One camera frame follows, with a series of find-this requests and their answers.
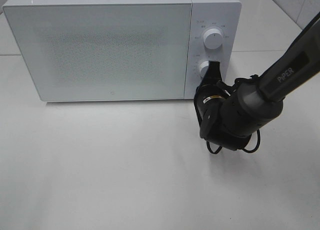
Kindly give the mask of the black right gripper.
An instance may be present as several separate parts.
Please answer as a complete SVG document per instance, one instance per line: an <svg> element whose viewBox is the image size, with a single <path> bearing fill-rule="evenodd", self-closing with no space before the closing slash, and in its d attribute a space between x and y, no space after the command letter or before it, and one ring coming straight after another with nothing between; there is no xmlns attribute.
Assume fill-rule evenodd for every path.
<svg viewBox="0 0 320 230"><path fill-rule="evenodd" d="M237 129L237 88L237 83L229 86L222 81L220 62L208 62L193 100L200 130Z"/></svg>

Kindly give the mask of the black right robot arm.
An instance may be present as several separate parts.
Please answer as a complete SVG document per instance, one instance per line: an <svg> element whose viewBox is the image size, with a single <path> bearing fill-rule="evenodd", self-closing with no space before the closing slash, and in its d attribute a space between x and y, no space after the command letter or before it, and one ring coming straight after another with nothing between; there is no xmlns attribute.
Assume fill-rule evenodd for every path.
<svg viewBox="0 0 320 230"><path fill-rule="evenodd" d="M207 146L246 150L253 133L278 117L283 100L320 70L320 17L316 15L283 56L262 75L223 82L220 63L209 61L193 104Z"/></svg>

